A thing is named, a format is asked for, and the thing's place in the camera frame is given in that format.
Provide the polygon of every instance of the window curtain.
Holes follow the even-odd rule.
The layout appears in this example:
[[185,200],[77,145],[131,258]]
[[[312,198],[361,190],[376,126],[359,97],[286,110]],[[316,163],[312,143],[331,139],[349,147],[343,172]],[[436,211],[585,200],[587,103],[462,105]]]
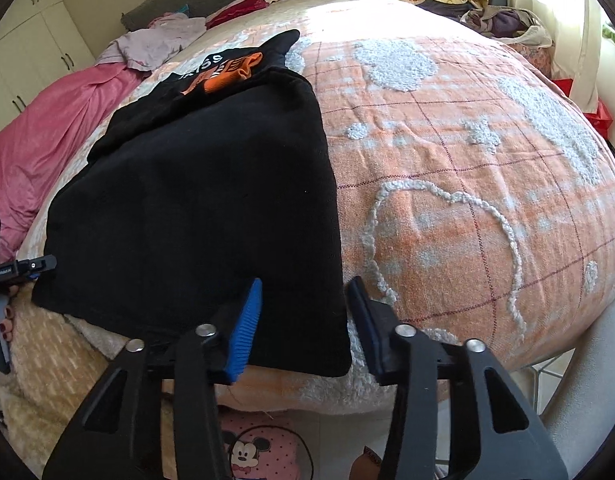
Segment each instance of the window curtain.
[[553,79],[573,79],[570,99],[585,113],[597,111],[601,56],[601,6],[597,0],[508,0],[532,10],[555,41]]

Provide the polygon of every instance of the red bag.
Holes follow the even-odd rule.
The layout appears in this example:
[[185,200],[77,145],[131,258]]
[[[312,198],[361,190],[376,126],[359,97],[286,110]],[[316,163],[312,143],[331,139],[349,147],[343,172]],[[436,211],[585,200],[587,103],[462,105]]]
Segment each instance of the red bag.
[[[556,86],[558,86],[565,95],[570,96],[570,92],[572,91],[572,84],[574,83],[571,79],[558,79],[556,81],[552,81]],[[614,122],[614,117],[609,113],[605,103],[599,99],[599,107],[596,110],[595,114],[583,114],[590,124],[594,127],[594,129],[603,137],[603,139],[608,140],[609,136],[607,131],[610,126]]]

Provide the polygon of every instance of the red cloth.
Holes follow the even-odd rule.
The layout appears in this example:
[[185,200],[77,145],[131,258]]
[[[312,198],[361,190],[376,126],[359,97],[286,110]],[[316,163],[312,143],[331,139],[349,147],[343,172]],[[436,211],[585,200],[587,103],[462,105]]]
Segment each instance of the red cloth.
[[14,257],[69,160],[145,75],[124,63],[66,75],[0,131],[0,262]]
[[208,29],[216,27],[221,23],[228,22],[229,20],[233,20],[239,16],[244,16],[250,12],[254,12],[254,10],[265,9],[266,7],[269,7],[269,5],[270,4],[268,4],[265,0],[243,0],[242,2],[238,2],[236,5],[228,7],[223,12],[220,12],[205,25]]
[[[574,81],[572,79],[557,79],[552,81],[556,86],[558,86],[565,95],[570,96],[570,92],[572,91],[572,84]],[[609,113],[605,103],[599,99],[599,107],[596,110],[595,114],[583,114],[590,124],[594,127],[594,129],[599,133],[603,139],[609,139],[609,128],[612,126],[614,122],[614,117]]]

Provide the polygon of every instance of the painted fingernail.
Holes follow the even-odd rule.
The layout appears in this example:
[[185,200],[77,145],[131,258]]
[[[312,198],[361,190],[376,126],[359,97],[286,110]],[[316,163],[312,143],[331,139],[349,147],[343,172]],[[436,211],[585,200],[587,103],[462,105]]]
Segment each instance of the painted fingernail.
[[13,328],[14,328],[14,324],[12,323],[11,319],[3,319],[0,322],[0,331],[2,333],[11,332]]

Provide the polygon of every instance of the orange plaid blanket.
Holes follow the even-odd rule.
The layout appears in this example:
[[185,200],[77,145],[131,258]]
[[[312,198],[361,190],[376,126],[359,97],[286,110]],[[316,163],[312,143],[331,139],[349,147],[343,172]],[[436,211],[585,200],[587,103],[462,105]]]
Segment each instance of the orange plaid blanket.
[[[302,37],[287,65],[313,85],[329,142],[345,280],[363,276],[374,298],[434,338],[481,338],[509,368],[571,346],[615,298],[615,161],[576,106],[507,46],[397,0],[284,0],[210,30],[129,100],[211,52],[289,28]],[[19,257],[42,251],[46,212]],[[75,323],[108,356],[123,344]],[[373,382],[349,329],[347,376],[250,367],[217,388],[219,401],[240,410],[386,407],[391,391]],[[21,320],[13,352],[26,370],[23,391],[41,402],[34,374],[60,356],[23,367],[34,338]]]

